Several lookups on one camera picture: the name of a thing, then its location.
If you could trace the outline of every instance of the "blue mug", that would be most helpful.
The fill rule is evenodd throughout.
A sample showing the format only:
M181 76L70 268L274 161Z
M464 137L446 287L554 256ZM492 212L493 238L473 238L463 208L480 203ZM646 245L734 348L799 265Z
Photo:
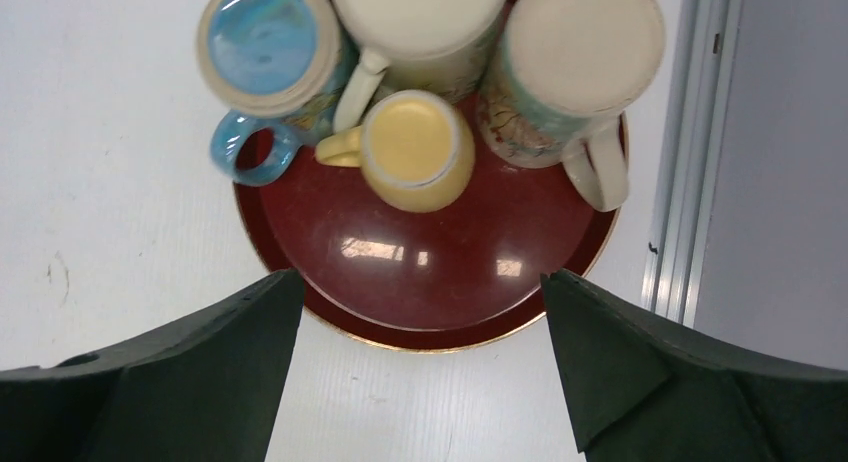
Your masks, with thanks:
M261 186L280 177L301 146L332 134L357 54L329 0L211 0L197 58L207 85L233 109L212 136L212 161L236 183ZM264 129L274 133L270 155L238 168L239 151Z

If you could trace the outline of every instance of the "painted mug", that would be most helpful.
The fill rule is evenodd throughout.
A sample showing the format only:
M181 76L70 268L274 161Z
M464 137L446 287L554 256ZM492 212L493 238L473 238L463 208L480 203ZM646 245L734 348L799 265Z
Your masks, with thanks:
M454 103L477 89L506 0L333 0L360 47L333 128L359 124L375 93L418 89Z
M273 182L301 146L332 133L357 58L329 0L211 0L197 57L207 85L233 109L212 136L212 160L251 186ZM274 133L270 155L258 167L236 167L248 138L264 129Z
M483 139L519 167L562 163L592 207L618 208L629 192L619 117L664 48L655 0L518 0L480 88Z
M403 90L375 105L359 126L315 148L324 165L359 167L387 204L433 212L452 204L468 186L474 139L465 118L438 96Z

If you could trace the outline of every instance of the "mug handle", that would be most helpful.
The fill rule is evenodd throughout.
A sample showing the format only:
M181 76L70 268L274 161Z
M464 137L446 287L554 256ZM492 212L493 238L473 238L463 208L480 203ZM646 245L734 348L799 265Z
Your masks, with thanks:
M627 163L613 123L591 135L583 144L566 149L562 164L574 188L595 210L609 212L627 200L630 184Z
M321 165L359 167L362 126L331 135L315 147L315 160Z
M242 170L236 167L236 158L247 139L263 129L274 132L271 153L258 167ZM231 110L218 123L209 155L215 165L236 183L259 187L277 180L289 168L294 155L303 145L297 133L274 119L257 119Z
M391 62L368 47L362 49L359 64L353 70L353 75L339 99L336 115L333 117L333 132L341 132L359 124L365 108Z

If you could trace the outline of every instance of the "blue mug handle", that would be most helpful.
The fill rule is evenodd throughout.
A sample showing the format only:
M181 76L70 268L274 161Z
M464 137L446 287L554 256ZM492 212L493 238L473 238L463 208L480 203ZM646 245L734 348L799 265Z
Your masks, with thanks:
M274 132L271 153L257 167L246 170L237 168L239 151L251 135L263 129ZM218 123L209 144L209 154L215 165L236 183L259 187L283 175L302 145L299 134L277 119L257 119L231 110Z

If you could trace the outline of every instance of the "white mug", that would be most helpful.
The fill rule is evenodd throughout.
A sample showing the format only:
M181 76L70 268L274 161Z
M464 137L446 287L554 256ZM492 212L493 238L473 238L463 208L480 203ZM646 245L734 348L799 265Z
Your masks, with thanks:
M518 0L480 88L480 133L513 165L562 163L592 207L614 210L629 192L619 116L664 48L655 0Z
M360 46L333 129L358 125L381 83L384 93L419 89L448 102L474 92L497 41L505 2L333 0Z

